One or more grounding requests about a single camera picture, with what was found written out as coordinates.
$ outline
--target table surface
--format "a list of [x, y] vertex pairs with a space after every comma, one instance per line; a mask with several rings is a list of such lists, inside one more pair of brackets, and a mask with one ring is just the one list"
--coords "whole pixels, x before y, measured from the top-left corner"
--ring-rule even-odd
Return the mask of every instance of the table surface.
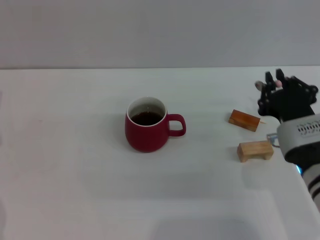
[[[254, 83], [275, 69], [0, 70], [0, 240], [320, 239], [320, 214], [279, 149], [238, 159], [239, 143], [279, 122], [227, 122], [233, 109], [258, 116]], [[319, 66], [282, 69], [320, 86]], [[183, 115], [186, 135], [131, 149], [125, 112], [141, 96]]]

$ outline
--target orange wooden block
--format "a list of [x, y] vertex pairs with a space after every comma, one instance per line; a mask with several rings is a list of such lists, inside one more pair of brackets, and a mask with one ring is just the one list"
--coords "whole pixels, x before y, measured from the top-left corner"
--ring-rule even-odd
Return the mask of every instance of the orange wooden block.
[[238, 110], [233, 110], [229, 118], [229, 123], [248, 129], [252, 132], [257, 130], [259, 122], [259, 117], [252, 116]]
[[240, 161], [244, 163], [255, 158], [269, 160], [274, 154], [274, 149], [268, 141], [253, 141], [240, 143], [236, 152]]

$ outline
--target red mug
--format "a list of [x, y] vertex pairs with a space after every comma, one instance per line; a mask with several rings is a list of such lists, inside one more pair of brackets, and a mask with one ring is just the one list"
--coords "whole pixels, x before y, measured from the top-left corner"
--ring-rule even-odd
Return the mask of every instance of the red mug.
[[[132, 120], [134, 116], [145, 112], [154, 112], [162, 119], [152, 125], [140, 125]], [[182, 129], [170, 130], [169, 121], [180, 122]], [[126, 110], [125, 136], [129, 144], [140, 152], [154, 152], [165, 145], [169, 137], [181, 137], [185, 134], [184, 117], [179, 114], [168, 114], [165, 105], [154, 97], [139, 98], [133, 101]]]

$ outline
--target mug handle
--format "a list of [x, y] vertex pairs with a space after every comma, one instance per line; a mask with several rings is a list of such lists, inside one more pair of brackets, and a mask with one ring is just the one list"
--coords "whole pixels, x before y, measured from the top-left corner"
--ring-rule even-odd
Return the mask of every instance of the mug handle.
[[168, 114], [169, 121], [178, 121], [182, 124], [181, 130], [170, 130], [169, 136], [170, 137], [181, 137], [186, 134], [187, 128], [186, 128], [186, 122], [183, 116], [180, 114]]

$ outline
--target dark liquid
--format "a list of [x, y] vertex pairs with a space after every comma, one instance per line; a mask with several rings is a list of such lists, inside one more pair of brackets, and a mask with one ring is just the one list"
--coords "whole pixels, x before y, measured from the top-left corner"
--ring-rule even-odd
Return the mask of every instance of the dark liquid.
[[141, 112], [131, 118], [131, 120], [142, 126], [150, 126], [161, 121], [163, 116], [152, 111]]

